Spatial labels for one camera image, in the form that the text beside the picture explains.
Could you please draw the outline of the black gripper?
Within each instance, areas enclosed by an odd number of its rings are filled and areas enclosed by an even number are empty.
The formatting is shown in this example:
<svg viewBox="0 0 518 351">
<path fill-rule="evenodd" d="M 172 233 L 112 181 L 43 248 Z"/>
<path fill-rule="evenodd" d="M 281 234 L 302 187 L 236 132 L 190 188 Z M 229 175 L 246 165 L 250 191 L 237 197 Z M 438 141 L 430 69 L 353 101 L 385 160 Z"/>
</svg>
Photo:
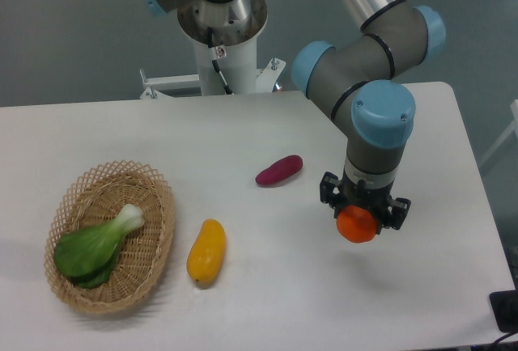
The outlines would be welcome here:
<svg viewBox="0 0 518 351">
<path fill-rule="evenodd" d="M 392 184 L 382 188 L 368 188 L 366 184 L 354 184 L 347 177 L 342 182 L 327 171 L 320 183 L 320 201 L 334 209 L 334 217 L 348 205 L 367 210 L 378 222 L 377 234 L 383 229 L 400 230 L 411 207 L 411 200 L 392 198 Z"/>
</svg>

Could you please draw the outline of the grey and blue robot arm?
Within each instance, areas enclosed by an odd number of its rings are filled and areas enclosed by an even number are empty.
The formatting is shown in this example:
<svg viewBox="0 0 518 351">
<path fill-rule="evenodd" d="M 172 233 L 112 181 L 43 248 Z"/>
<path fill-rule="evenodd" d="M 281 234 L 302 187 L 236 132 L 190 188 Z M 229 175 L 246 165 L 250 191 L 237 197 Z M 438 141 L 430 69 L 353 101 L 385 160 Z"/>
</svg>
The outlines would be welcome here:
<svg viewBox="0 0 518 351">
<path fill-rule="evenodd" d="M 144 0 L 154 15 L 177 13 L 192 41 L 203 95 L 259 92 L 257 38 L 265 0 Z M 294 84 L 346 135 L 341 176 L 325 173 L 321 201 L 337 229 L 353 243 L 397 230 L 410 201 L 392 186 L 414 127 L 416 103 L 393 78 L 434 57 L 444 46 L 441 17 L 406 0 L 343 0 L 361 31 L 344 49 L 324 41 L 306 45 L 291 67 Z"/>
</svg>

